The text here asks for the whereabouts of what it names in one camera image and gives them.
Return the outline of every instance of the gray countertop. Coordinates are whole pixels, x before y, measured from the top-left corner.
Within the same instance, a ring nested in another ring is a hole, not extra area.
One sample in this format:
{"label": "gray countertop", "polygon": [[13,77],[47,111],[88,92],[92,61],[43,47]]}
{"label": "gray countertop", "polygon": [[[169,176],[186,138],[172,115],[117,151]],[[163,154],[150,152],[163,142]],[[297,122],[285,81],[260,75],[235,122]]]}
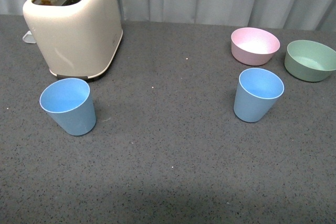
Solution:
{"label": "gray countertop", "polygon": [[0,16],[0,223],[336,223],[336,74],[262,68],[285,92],[257,123],[233,112],[237,27],[125,22],[107,73],[90,82],[97,123],[75,137],[39,106],[57,79],[21,16]]}

